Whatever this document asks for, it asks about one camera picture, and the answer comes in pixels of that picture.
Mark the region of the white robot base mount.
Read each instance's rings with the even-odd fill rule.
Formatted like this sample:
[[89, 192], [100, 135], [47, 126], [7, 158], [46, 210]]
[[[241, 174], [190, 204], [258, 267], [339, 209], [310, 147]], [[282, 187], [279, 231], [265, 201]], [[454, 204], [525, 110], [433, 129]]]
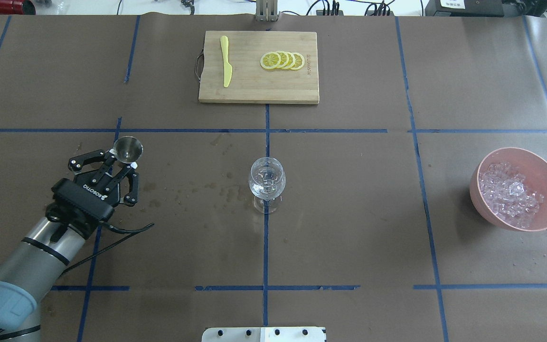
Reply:
[[326, 342], [325, 327], [213, 327], [206, 329], [202, 342]]

